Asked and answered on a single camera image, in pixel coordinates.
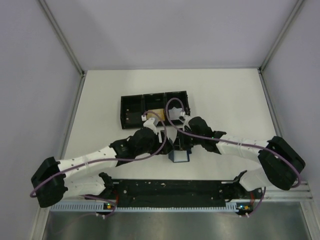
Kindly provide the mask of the white card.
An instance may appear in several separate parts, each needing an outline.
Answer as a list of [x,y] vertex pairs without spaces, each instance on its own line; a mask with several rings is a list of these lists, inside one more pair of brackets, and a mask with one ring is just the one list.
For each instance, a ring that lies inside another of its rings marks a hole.
[[188,162],[188,152],[187,151],[174,151],[173,152],[173,162],[174,163],[184,163]]

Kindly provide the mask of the blue leather card holder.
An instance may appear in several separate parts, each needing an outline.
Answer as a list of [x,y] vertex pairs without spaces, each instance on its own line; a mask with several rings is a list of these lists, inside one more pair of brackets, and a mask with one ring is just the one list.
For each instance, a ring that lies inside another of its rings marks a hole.
[[168,158],[173,163],[187,163],[190,162],[191,150],[173,150],[168,154]]

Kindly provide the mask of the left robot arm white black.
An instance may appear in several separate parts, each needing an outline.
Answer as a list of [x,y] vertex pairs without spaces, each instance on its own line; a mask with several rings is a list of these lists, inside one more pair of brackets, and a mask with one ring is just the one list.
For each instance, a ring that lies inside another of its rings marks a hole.
[[144,126],[89,154],[60,160],[46,158],[31,177],[30,197],[37,199],[41,208],[75,197],[110,200],[114,183],[107,173],[109,169],[166,155],[168,144],[167,129]]

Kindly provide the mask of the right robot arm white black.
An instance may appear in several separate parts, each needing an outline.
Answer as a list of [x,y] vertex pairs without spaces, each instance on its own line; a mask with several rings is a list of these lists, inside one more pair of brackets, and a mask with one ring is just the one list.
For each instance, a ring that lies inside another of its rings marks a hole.
[[206,151],[251,160],[260,165],[255,170],[244,170],[234,180],[233,192],[245,198],[251,191],[275,186],[288,191],[302,182],[301,172],[305,161],[282,138],[273,136],[270,140],[250,140],[234,137],[224,131],[214,131],[199,116],[181,116],[183,128],[191,146],[200,145]]

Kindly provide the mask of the black three-compartment tray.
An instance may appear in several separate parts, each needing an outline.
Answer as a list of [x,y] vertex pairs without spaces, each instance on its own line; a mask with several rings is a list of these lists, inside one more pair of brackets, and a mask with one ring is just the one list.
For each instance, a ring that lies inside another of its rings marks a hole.
[[190,114],[187,91],[161,92],[151,94],[127,95],[120,98],[120,124],[123,130],[137,129],[143,123],[154,117],[152,113],[146,116],[146,111],[155,112],[166,126],[169,120],[175,125],[181,125],[180,112]]

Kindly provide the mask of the aluminium frame rail right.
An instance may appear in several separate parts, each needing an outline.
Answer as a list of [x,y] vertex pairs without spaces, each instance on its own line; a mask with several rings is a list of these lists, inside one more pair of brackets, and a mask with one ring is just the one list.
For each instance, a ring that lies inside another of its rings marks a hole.
[[297,98],[289,96],[294,93],[292,90],[295,82],[292,76],[294,71],[289,70],[289,65],[293,60],[296,48],[293,47],[285,56],[282,56],[282,52],[289,41],[290,32],[295,27],[295,23],[307,3],[307,0],[294,2],[288,17],[281,25],[275,41],[259,67],[260,80],[275,132],[288,141],[299,154],[301,153],[301,144],[295,140],[295,132],[292,129],[296,110],[294,100]]

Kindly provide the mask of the aluminium front frame rail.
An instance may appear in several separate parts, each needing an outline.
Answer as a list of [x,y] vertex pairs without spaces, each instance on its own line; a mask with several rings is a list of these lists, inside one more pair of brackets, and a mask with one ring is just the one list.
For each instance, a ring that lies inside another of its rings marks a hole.
[[[235,182],[226,182],[226,181],[222,181],[222,183],[227,184],[227,183],[235,183]],[[275,186],[269,186],[267,187],[266,191],[263,191],[262,188],[258,188],[262,190],[262,196],[259,199],[253,198],[253,200],[248,201],[248,200],[243,200],[243,199],[235,199],[235,200],[231,200],[228,203],[235,203],[235,202],[240,202],[240,203],[249,203],[249,204],[253,204],[253,203],[257,203],[259,200],[264,199],[264,200],[280,200],[280,201],[294,201],[294,200],[300,200],[300,199],[311,199],[311,193],[309,190],[309,187],[306,183],[303,183],[302,185],[300,185],[298,188],[293,188],[289,191],[285,191],[282,189],[279,189]],[[61,201],[66,201],[66,200],[72,200],[72,199],[79,199],[79,198],[84,198],[82,196],[78,196],[78,197],[73,197],[73,198],[68,198],[68,199],[63,199]],[[92,201],[104,201],[104,202],[111,202],[111,203],[115,203],[117,205],[117,201],[115,199],[113,200],[109,200],[109,199],[86,199],[85,200],[92,200]]]

